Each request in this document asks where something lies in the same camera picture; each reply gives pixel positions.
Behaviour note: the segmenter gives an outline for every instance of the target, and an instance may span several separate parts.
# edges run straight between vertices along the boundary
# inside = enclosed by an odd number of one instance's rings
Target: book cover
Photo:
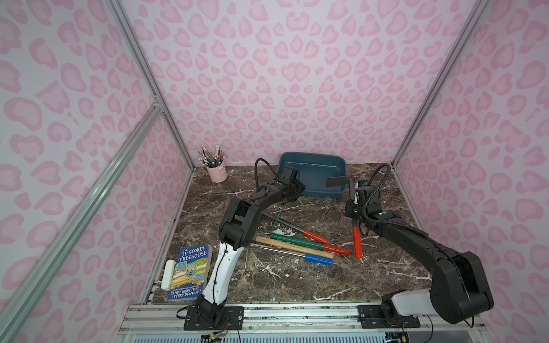
[[[173,271],[168,300],[196,299],[208,281],[209,245],[182,248]]]

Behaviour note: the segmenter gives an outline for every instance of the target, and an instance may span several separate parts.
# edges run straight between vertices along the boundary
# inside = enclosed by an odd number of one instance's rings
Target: wooden handle
[[[312,254],[312,255],[317,255],[317,256],[322,256],[322,257],[334,259],[334,254],[331,253],[331,252],[306,248],[304,246],[298,246],[298,245],[294,245],[294,244],[290,244],[290,243],[281,242],[281,241],[276,240],[276,239],[271,239],[271,238],[262,237],[262,236],[256,236],[255,241],[258,242],[258,243],[277,246],[279,248],[284,248],[284,249],[288,249],[288,250],[292,250],[292,251],[299,251],[299,252],[304,252],[306,254]]]

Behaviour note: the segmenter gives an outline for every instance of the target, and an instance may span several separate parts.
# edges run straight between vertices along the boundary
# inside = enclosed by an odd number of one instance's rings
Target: pink leopard print wall
[[[105,10],[0,1],[0,312],[152,103]]]
[[[14,342],[114,341],[127,306],[139,301],[188,175],[158,118]]]
[[[123,0],[193,158],[390,161],[473,1]]]
[[[549,329],[549,3],[498,0],[399,166],[423,227],[483,261],[494,343]]]

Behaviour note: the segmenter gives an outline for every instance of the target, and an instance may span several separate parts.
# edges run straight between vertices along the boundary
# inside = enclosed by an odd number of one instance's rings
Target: red-handled screwdriver
[[[271,220],[274,220],[275,222],[279,222],[280,224],[287,226],[290,229],[297,230],[301,232],[304,236],[314,239],[317,242],[328,244],[328,239],[324,238],[323,236],[317,235],[316,233],[310,232],[309,230],[302,229],[299,226],[296,226],[290,222],[285,221],[284,219],[278,218],[277,216],[274,216],[267,212],[262,212],[261,215]]]
[[[355,257],[363,258],[362,256],[362,240],[360,236],[360,229],[358,228],[358,220],[353,217],[352,219],[352,242],[355,246]]]

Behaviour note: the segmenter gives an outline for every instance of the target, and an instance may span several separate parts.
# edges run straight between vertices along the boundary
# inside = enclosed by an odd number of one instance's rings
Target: metal rod
[[[73,250],[76,242],[91,223],[110,190],[141,146],[150,128],[156,123],[159,114],[159,106],[153,105],[149,109],[143,120],[114,155],[107,169],[98,178],[95,186],[71,219],[42,255],[23,285],[15,292],[0,316],[0,342],[11,342],[19,332],[55,274]]]
[[[262,212],[261,215],[264,216],[264,217],[266,217],[266,218],[269,218],[269,219],[271,219],[271,220],[274,220],[275,222],[278,222],[278,223],[280,223],[280,224],[282,224],[282,225],[284,225],[284,226],[287,226],[287,227],[289,227],[290,229],[297,230],[297,231],[299,231],[299,232],[305,232],[305,230],[302,229],[302,228],[300,228],[299,226],[297,226],[297,225],[295,225],[295,224],[292,224],[292,223],[290,223],[290,222],[287,222],[287,221],[285,221],[285,220],[282,219],[282,218],[278,218],[277,216],[274,216],[274,215],[272,215],[272,214],[270,214],[270,213]]]
[[[114,21],[116,21],[116,23],[118,24],[118,28],[122,33],[122,36],[124,37],[124,40],[126,41],[126,44],[130,49],[133,59],[136,61],[137,67],[141,71],[143,79],[146,82],[151,94],[160,103],[160,107],[162,107],[162,116],[167,121],[170,135],[172,135],[172,137],[174,138],[176,145],[183,154],[187,165],[194,170],[195,166],[193,164],[193,160],[189,155],[187,147],[183,142],[183,137],[181,137],[181,133],[177,129],[173,117],[169,112],[169,109],[165,105],[166,101],[164,101],[164,97],[162,96],[160,88],[158,87],[154,75],[147,63],[147,58],[145,58],[145,54],[143,53],[141,45],[137,41],[136,35],[133,32],[131,22],[126,14],[126,11],[124,10],[124,6],[122,6],[120,0],[106,0],[105,2],[107,3],[110,12],[113,15]]]
[[[421,124],[429,114],[432,103],[442,90],[444,83],[448,79],[453,67],[458,62],[462,52],[465,50],[467,43],[469,43],[469,41],[473,37],[474,31],[478,27],[483,14],[486,13],[486,8],[488,7],[488,4],[490,2],[491,0],[477,0],[477,2],[474,4],[473,9],[469,13],[465,24],[460,31],[460,34],[457,36],[452,48],[450,49],[450,52],[448,53],[448,57],[440,68],[440,71],[437,74],[436,79],[433,82],[433,85],[431,86],[429,92],[425,96],[425,100],[419,107],[416,118],[413,120],[412,125],[410,125],[410,129],[408,130],[408,132],[406,132],[406,135],[402,140],[402,144],[397,150],[395,157],[393,158],[393,161],[391,163],[393,166],[400,163],[400,161],[406,154],[406,150],[408,149],[410,144],[412,144],[413,138],[416,136],[416,133],[419,131]]]
[[[168,254],[168,249],[170,247],[170,243],[172,242],[173,234],[175,233],[175,230],[177,228],[177,223],[179,222],[179,218],[183,211],[183,205],[185,203],[185,199],[187,198],[187,194],[189,193],[189,189],[191,188],[193,176],[194,176],[194,171],[190,171],[189,176],[187,178],[187,182],[185,183],[185,188],[181,192],[181,196],[177,201],[177,205],[175,206],[176,212],[174,213],[172,224],[168,226],[168,229],[164,236],[164,240],[162,242],[162,245],[160,246],[158,256],[156,257],[154,267],[151,271],[151,274],[149,275],[149,278],[147,279],[146,286],[143,289],[143,294],[141,295],[141,299],[140,299],[140,303],[142,304],[146,304],[148,302],[149,295],[153,288],[154,282],[160,279],[160,273],[164,269],[166,257]]]
[[[269,250],[269,251],[278,252],[279,254],[285,254],[285,255],[291,255],[291,256],[305,257],[305,254],[302,253],[302,252],[293,252],[293,251],[288,251],[288,250],[276,249],[276,248],[273,248],[273,247],[268,246],[268,245],[257,244],[257,243],[250,243],[250,246],[253,246],[254,248],[259,248],[259,249],[264,249],[264,250]]]

